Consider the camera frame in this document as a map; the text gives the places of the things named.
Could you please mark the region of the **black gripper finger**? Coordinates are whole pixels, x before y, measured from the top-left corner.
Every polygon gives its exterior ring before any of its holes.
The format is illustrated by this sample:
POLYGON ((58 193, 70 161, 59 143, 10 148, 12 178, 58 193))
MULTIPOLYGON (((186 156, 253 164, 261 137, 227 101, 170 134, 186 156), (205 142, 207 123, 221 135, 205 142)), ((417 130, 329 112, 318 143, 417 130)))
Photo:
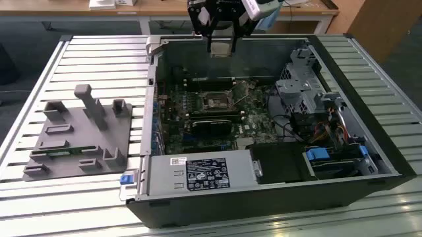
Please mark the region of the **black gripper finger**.
POLYGON ((211 19, 210 19, 210 22, 207 23, 207 28, 206 28, 207 52, 211 52, 213 32, 214 32, 214 16, 211 16, 211 19))
POLYGON ((238 40, 238 27, 239 27, 239 18, 238 18, 238 13, 237 10, 233 10, 233 15, 231 15, 231 21, 233 21, 233 37, 231 37, 231 53, 235 52, 235 47, 237 47, 237 40, 238 40))

